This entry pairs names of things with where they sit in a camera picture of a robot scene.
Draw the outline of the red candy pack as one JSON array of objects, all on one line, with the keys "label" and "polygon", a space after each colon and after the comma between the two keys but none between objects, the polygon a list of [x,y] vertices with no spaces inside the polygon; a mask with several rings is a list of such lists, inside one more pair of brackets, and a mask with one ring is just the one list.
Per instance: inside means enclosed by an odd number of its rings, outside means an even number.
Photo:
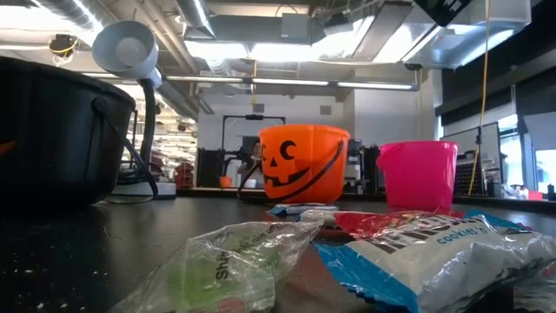
[{"label": "red candy pack", "polygon": [[439,218],[443,221],[461,219],[461,212],[440,210],[426,212],[418,210],[397,211],[385,214],[341,211],[334,213],[337,226],[355,238],[370,238],[382,234],[384,230],[396,228],[410,222],[424,224],[427,218]]}]

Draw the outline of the clear green candy wrapper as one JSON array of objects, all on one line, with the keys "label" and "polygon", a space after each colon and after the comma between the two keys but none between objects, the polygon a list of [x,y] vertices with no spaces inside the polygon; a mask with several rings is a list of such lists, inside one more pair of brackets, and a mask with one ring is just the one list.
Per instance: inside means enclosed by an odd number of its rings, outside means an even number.
[{"label": "clear green candy wrapper", "polygon": [[321,226],[248,222],[190,238],[109,313],[268,311]]}]

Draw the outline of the person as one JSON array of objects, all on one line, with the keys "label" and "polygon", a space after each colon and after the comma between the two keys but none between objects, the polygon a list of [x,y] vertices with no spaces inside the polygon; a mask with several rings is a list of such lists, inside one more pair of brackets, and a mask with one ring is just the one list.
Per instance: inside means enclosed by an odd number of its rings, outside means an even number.
[{"label": "person", "polygon": [[250,160],[248,162],[243,162],[240,167],[237,169],[237,173],[244,178],[253,168],[255,171],[249,177],[250,179],[255,180],[255,187],[257,189],[262,189],[264,187],[263,184],[263,174],[260,168],[257,166],[258,162],[261,160],[261,143],[259,139],[255,139],[252,145],[252,152],[250,156]]}]

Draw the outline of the orange pumpkin bucket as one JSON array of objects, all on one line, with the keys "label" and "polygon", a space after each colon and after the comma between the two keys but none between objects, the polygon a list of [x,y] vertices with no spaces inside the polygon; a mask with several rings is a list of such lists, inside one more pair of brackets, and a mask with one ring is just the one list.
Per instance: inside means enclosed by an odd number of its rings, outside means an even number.
[{"label": "orange pumpkin bucket", "polygon": [[350,134],[319,124],[284,124],[260,130],[262,173],[266,196],[237,197],[247,203],[334,203],[343,191]]}]

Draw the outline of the ceiling tube light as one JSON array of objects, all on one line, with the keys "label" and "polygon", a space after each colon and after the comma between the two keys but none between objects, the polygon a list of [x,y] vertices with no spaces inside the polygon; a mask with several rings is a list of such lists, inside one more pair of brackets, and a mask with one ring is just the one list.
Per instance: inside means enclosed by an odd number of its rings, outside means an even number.
[{"label": "ceiling tube light", "polygon": [[193,82],[193,83],[232,83],[232,84],[267,84],[288,86],[311,86],[311,87],[338,87],[337,82],[322,80],[302,80],[264,77],[216,77],[216,76],[166,76],[169,81]]},{"label": "ceiling tube light", "polygon": [[357,83],[357,82],[338,82],[338,88],[351,88],[363,90],[402,90],[402,91],[415,91],[417,87],[412,84],[398,84],[398,83]]}]

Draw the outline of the black equipment rack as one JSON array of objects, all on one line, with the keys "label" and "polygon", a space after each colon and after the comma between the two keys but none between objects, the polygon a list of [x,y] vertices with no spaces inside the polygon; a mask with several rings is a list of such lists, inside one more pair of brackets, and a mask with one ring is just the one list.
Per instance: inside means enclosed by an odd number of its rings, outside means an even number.
[{"label": "black equipment rack", "polygon": [[376,159],[379,154],[376,144],[365,146],[360,139],[349,140],[345,178],[354,187],[355,194],[377,193],[379,174]]}]

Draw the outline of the red storage shelf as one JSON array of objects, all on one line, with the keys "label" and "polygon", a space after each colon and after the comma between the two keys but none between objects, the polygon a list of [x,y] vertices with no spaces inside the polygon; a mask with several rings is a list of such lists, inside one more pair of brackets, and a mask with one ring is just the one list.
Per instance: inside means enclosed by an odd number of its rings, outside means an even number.
[{"label": "red storage shelf", "polygon": [[190,189],[194,187],[195,168],[191,163],[181,163],[174,169],[174,182],[176,188]]}]

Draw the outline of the pink plastic bucket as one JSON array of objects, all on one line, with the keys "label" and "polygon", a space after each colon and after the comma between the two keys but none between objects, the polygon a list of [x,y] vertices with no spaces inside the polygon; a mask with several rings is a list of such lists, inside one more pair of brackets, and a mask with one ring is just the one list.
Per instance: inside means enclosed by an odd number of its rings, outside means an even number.
[{"label": "pink plastic bucket", "polygon": [[386,143],[376,160],[391,210],[449,211],[459,145],[446,141]]}]

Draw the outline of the black pegboard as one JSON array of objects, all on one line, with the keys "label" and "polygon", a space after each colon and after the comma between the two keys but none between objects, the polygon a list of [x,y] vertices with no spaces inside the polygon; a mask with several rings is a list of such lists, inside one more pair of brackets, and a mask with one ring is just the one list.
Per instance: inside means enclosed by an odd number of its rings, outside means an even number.
[{"label": "black pegboard", "polygon": [[456,165],[453,193],[456,196],[479,195],[482,192],[480,168],[473,167],[473,163],[458,163]]}]

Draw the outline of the grey panel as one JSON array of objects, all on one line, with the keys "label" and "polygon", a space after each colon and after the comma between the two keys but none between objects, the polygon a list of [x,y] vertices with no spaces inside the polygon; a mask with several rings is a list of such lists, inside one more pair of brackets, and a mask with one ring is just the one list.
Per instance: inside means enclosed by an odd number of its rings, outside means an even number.
[{"label": "grey panel", "polygon": [[441,138],[442,141],[455,142],[459,145],[456,165],[473,163],[479,166],[482,192],[471,196],[493,196],[494,185],[500,184],[503,174],[500,158],[500,128],[498,123],[489,123],[481,128],[475,127]]}]

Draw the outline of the silver ceiling hood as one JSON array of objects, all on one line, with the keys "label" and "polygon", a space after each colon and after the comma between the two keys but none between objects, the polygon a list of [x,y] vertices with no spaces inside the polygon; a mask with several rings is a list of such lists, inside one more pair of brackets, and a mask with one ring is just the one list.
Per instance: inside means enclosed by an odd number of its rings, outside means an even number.
[{"label": "silver ceiling hood", "polygon": [[532,21],[531,0],[440,0],[457,15],[437,24],[415,0],[374,0],[349,57],[355,62],[411,63],[456,69],[522,31]]}]

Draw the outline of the black plastic bucket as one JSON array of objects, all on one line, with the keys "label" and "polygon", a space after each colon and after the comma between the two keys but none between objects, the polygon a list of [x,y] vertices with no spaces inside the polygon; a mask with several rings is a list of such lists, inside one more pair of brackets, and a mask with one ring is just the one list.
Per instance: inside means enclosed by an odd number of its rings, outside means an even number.
[{"label": "black plastic bucket", "polygon": [[127,138],[135,108],[135,100],[110,83],[0,57],[0,207],[97,203],[116,187],[125,150],[157,195],[143,153]]}]

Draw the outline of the yellow black hanging reel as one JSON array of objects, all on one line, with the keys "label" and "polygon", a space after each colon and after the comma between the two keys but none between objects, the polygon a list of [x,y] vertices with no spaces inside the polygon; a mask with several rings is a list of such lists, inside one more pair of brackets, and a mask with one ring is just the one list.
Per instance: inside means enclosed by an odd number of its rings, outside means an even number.
[{"label": "yellow black hanging reel", "polygon": [[79,39],[71,35],[56,34],[48,43],[48,49],[52,54],[55,66],[70,63],[79,45]]}]

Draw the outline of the black background frame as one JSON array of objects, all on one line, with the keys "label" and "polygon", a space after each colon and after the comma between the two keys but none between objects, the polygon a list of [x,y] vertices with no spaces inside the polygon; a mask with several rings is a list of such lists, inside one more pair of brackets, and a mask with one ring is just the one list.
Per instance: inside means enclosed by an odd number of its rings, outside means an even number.
[{"label": "black background frame", "polygon": [[223,172],[233,179],[232,187],[238,187],[242,176],[237,169],[250,160],[252,145],[259,139],[259,132],[267,127],[285,124],[285,117],[269,117],[259,114],[224,115],[222,117]]}]

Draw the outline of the silver ventilation duct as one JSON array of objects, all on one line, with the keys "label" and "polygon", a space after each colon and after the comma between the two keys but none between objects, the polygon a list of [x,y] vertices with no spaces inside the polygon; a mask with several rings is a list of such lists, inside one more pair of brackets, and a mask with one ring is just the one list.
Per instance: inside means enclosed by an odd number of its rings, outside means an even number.
[{"label": "silver ventilation duct", "polygon": [[75,25],[81,31],[98,31],[103,28],[96,0],[30,0],[54,15]]},{"label": "silver ventilation duct", "polygon": [[175,3],[185,24],[184,38],[193,34],[216,39],[210,24],[210,10],[204,0],[175,0]]}]

